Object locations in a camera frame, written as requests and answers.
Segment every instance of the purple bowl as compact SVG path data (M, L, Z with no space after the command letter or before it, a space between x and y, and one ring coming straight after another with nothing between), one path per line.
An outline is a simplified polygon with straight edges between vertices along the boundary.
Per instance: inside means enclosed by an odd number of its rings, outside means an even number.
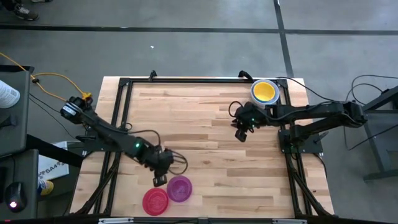
M167 185L167 195L174 202L184 202L192 194L192 184L188 178L180 175L173 177Z

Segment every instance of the white bottle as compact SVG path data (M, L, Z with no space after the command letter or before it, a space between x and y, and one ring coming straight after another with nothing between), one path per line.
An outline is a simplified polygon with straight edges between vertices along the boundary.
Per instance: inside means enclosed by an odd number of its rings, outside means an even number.
M0 108L10 108L14 106L21 94L7 83L0 80Z

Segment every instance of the yellow cable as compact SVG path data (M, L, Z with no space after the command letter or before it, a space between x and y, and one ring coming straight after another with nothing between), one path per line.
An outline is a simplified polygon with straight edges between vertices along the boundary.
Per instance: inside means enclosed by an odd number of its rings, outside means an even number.
M39 76L39 75L55 75L55 76L58 76L58 77L62 77L62 78L64 78L64 79L66 79L66 80L68 80L72 85L74 85L75 87L76 87L76 89L83 95L85 92L83 92L72 80L70 80L68 77L66 77L65 75L61 75L61 74L58 74L58 73L53 73L53 72L43 72L43 73L37 73L37 74L35 74L35 75L33 75L33 77L37 77L37 76Z
M26 71L26 69L24 69L24 67L22 67L20 64L18 64L16 61L14 61L13 59L11 59L11 58L8 57L7 55L5 55L5 54L3 54L3 53L1 53L1 52L0 52L0 55L2 55L3 57L5 57L6 59L10 60L12 63L16 64L16 65L17 65L19 68L21 68L23 71ZM76 83L74 83L72 80L70 80L70 79L69 79L67 76L65 76L65 75L61 75L61 74L57 74L57 73L52 73L52 72L44 72L44 73L38 73L38 74L35 74L35 75L30 75L30 78L33 80L33 79L35 79L36 76L39 76L39 75L55 75L55 76L58 76L58 77L62 77L62 78L64 78L64 79L68 80L73 86L76 87L76 89L81 93L81 95L82 95L82 97L83 97L84 100L85 100L86 98L88 98L88 97L91 96L91 93L86 93L86 92L82 91L82 90L76 85ZM66 99L62 98L61 96L57 96L57 95L55 95L55 94L53 94L53 93L50 93L49 91L45 90L44 87L43 87L40 83L35 83L35 84L36 84L37 86L39 86L39 88L40 88L43 92L45 92L46 94L48 94L48 95L50 95L50 96L53 96L53 97L55 97L55 98L58 98L59 100L66 101Z

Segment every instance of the red light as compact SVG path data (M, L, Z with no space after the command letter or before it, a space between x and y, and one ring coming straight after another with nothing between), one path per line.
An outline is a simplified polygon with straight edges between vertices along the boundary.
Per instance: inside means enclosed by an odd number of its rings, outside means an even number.
M17 207L17 203L16 202L11 202L10 206L11 206L11 208L15 208L15 207Z

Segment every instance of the computer mouse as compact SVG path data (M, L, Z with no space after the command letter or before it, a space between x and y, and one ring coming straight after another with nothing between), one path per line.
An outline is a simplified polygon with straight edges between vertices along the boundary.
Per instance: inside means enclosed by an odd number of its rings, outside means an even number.
M4 201L12 212L20 212L26 207L26 195L22 182L8 185L4 194Z

